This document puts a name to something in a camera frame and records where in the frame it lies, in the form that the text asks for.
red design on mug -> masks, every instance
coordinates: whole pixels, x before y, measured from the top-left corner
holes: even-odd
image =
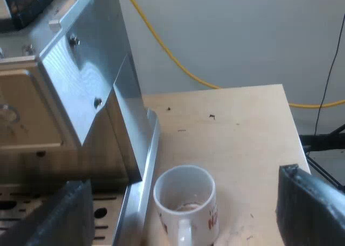
[[[213,226],[217,223],[218,220],[218,212],[216,211],[213,215],[212,218],[209,219],[209,229],[211,230]]]
[[[165,232],[168,234],[168,227],[167,227],[167,225],[163,222],[162,213],[160,213],[160,220],[161,220],[161,223],[162,223],[162,225],[163,225],[163,228],[164,228]]]

hole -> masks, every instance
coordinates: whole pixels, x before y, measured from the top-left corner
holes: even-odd
[[[104,230],[108,229],[109,226],[95,226],[95,229]]]
[[[30,192],[12,192],[10,193],[11,196],[30,196]]]
[[[0,218],[0,221],[20,221],[20,218]]]
[[[37,157],[44,157],[45,156],[45,151],[38,151],[38,152],[36,152],[36,156]]]
[[[108,213],[108,210],[105,207],[98,208],[94,213],[94,217],[97,219],[100,219],[100,218],[105,217],[107,213]]]
[[[0,200],[0,210],[10,210],[15,208],[17,202],[14,200]]]
[[[93,239],[94,240],[104,240],[106,237],[105,236],[96,236]]]
[[[116,197],[115,196],[109,196],[107,198],[94,198],[93,200],[115,200]]]

metal machine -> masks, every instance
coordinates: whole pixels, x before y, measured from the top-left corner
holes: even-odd
[[[37,193],[90,179],[108,209],[94,244],[139,240],[160,129],[119,0],[0,0],[0,25],[0,202],[17,204],[0,204],[0,233]]]

black stand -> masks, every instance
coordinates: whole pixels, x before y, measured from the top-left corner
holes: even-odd
[[[331,174],[329,174],[309,156],[309,152],[312,151],[345,149],[345,133],[340,133],[343,130],[345,130],[345,124],[326,135],[300,135],[299,137],[309,165],[319,172],[333,186],[345,192],[345,186],[340,184],[340,182],[338,182]]]

mug handle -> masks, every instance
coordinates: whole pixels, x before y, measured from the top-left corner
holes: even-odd
[[[182,219],[178,222],[178,246],[192,246],[192,225],[190,220]]]

